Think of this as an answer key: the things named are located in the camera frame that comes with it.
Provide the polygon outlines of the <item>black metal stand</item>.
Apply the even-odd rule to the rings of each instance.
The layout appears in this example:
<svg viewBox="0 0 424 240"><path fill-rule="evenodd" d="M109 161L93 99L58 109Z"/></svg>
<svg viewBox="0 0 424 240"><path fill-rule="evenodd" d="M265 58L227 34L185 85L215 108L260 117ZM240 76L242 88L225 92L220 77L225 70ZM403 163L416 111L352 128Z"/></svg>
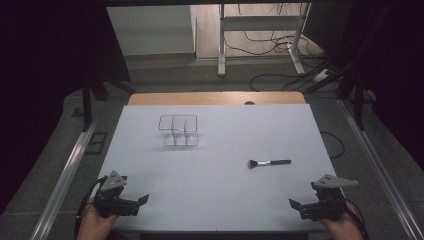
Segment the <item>black metal stand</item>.
<svg viewBox="0 0 424 240"><path fill-rule="evenodd" d="M92 106L91 106L91 94L94 94L95 98L100 101L107 99L108 92L104 85L108 82L115 87L127 92L128 94L135 94L136 90L127 86L126 84L118 81L104 73L95 73L92 75L84 75L82 77L82 96L83 96L83 117L84 126L83 131L86 132L93 122Z"/></svg>
<svg viewBox="0 0 424 240"><path fill-rule="evenodd" d="M372 12L366 19L362 19L364 24L359 27L352 43L347 49L339 51L339 53L345 52L348 55L346 63L319 83L315 83L303 90L304 94L311 94L331 82L339 80L339 85L335 90L338 99L347 99L352 91L355 91L353 119L360 130L364 129L363 93L365 89L366 57L370 54L371 45L376 42L378 32L386 21L391 7L392 3L386 1L372 1L370 6L368 6Z"/></svg>

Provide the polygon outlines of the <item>metal floor rail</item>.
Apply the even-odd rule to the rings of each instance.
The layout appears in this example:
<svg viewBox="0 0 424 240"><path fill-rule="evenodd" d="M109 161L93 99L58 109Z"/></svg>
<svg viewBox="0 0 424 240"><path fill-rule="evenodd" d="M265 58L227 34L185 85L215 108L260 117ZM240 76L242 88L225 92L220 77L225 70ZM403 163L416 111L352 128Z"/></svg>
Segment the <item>metal floor rail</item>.
<svg viewBox="0 0 424 240"><path fill-rule="evenodd" d="M391 179L366 132L361 130L355 122L354 111L349 106L348 101L339 100L338 104L409 240L424 240L424 231L418 226L415 216L409 208L405 198L395 186L394 181Z"/></svg>
<svg viewBox="0 0 424 240"><path fill-rule="evenodd" d="M80 133L29 240L47 240L96 125L93 121Z"/></svg>

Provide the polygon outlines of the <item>person's left hand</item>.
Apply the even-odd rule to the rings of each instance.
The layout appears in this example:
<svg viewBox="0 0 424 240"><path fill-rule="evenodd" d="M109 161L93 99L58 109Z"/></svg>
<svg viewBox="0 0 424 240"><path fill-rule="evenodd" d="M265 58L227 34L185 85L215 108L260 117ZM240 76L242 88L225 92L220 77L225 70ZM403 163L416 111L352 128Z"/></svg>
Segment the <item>person's left hand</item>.
<svg viewBox="0 0 424 240"><path fill-rule="evenodd" d="M102 217L90 199L80 217L76 240L106 240L117 219L117 215Z"/></svg>

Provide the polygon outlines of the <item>white desk frame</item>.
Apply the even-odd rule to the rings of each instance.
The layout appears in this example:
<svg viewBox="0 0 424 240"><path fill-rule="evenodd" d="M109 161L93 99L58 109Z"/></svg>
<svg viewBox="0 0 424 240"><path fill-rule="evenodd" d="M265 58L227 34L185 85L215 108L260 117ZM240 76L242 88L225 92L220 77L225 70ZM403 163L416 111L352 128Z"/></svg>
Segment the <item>white desk frame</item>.
<svg viewBox="0 0 424 240"><path fill-rule="evenodd" d="M288 16L225 16L225 5L219 5L219 52L218 76L226 74L225 33L234 31L294 31L292 43L288 43L288 54L298 75L306 72L299 59L298 43L303 32L310 4L300 8L298 15Z"/></svg>

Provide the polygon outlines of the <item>clear acrylic organizer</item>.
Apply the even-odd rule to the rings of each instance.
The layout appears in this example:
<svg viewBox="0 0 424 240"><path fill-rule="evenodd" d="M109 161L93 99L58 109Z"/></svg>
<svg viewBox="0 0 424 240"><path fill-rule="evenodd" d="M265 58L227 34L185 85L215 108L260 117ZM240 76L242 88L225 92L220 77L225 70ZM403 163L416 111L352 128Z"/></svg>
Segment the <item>clear acrylic organizer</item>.
<svg viewBox="0 0 424 240"><path fill-rule="evenodd" d="M158 130L166 146L197 146L198 118L196 115L162 115Z"/></svg>

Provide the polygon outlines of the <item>person's right hand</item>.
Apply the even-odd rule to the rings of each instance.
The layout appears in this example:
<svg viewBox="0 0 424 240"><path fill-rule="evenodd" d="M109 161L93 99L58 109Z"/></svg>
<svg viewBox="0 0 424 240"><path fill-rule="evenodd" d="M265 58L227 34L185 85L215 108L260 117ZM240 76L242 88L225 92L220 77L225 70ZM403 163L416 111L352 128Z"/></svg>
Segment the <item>person's right hand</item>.
<svg viewBox="0 0 424 240"><path fill-rule="evenodd" d="M333 240L364 240L359 225L359 214L354 205L347 204L352 215L344 213L338 220L321 219Z"/></svg>

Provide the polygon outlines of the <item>wooden table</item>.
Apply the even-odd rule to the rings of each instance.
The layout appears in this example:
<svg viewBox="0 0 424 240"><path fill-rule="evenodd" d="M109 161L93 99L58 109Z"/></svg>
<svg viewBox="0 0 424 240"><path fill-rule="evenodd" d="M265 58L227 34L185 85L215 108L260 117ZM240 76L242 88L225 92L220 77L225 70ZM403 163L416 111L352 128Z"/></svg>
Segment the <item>wooden table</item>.
<svg viewBox="0 0 424 240"><path fill-rule="evenodd" d="M130 106L139 105L255 105L305 104L300 92L183 92L137 93L130 96Z"/></svg>

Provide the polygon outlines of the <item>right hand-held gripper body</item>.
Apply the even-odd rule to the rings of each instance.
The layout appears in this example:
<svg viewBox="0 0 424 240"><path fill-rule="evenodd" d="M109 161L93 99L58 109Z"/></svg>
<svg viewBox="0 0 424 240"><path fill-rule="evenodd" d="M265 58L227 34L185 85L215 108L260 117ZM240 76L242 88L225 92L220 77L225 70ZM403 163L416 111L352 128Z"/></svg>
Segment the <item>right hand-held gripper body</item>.
<svg viewBox="0 0 424 240"><path fill-rule="evenodd" d="M311 183L316 191L317 203L298 204L298 211L302 219L317 221L321 219L338 220L347 209L342 187L358 186L356 180L349 180L338 176L325 174Z"/></svg>

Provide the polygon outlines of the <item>white power strip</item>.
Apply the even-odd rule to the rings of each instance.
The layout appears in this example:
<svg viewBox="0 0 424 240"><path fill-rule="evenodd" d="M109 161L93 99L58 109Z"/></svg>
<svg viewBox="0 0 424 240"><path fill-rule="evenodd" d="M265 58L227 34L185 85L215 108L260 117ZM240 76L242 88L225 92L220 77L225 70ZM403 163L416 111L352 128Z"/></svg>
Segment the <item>white power strip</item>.
<svg viewBox="0 0 424 240"><path fill-rule="evenodd" d="M314 78L314 82L320 82L331 74L331 71L328 69L323 69L320 73L318 73Z"/></svg>

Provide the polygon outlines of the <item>black-handled makeup brush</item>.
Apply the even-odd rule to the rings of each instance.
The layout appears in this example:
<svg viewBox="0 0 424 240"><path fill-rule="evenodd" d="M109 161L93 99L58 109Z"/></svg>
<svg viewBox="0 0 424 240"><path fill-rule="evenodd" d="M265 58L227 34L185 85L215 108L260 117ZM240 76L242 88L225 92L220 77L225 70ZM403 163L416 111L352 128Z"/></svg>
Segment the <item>black-handled makeup brush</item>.
<svg viewBox="0 0 424 240"><path fill-rule="evenodd" d="M266 160L266 161L250 160L248 162L248 168L254 169L254 168L257 168L257 167L265 167L265 166L288 165L290 163L291 163L291 160L289 160L289 159Z"/></svg>

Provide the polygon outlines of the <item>black curtain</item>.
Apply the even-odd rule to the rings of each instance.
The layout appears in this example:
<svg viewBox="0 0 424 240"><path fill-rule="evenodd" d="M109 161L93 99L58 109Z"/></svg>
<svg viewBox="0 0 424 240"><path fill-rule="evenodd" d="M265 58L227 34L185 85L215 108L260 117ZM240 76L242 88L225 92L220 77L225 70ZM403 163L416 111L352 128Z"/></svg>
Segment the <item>black curtain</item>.
<svg viewBox="0 0 424 240"><path fill-rule="evenodd" d="M374 112L424 170L424 0L314 2L304 35L348 69L336 94L372 91Z"/></svg>
<svg viewBox="0 0 424 240"><path fill-rule="evenodd" d="M79 0L0 0L0 214L85 82L128 81L107 8Z"/></svg>

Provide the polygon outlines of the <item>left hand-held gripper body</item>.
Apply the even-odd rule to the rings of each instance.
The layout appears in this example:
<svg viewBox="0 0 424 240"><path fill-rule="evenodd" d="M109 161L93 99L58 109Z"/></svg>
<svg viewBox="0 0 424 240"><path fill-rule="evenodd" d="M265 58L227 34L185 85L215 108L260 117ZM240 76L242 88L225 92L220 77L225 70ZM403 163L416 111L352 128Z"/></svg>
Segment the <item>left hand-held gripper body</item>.
<svg viewBox="0 0 424 240"><path fill-rule="evenodd" d="M120 194L127 184L126 176L121 176L113 170L100 184L96 191L93 206L103 218L112 215L136 216L140 202L122 199Z"/></svg>

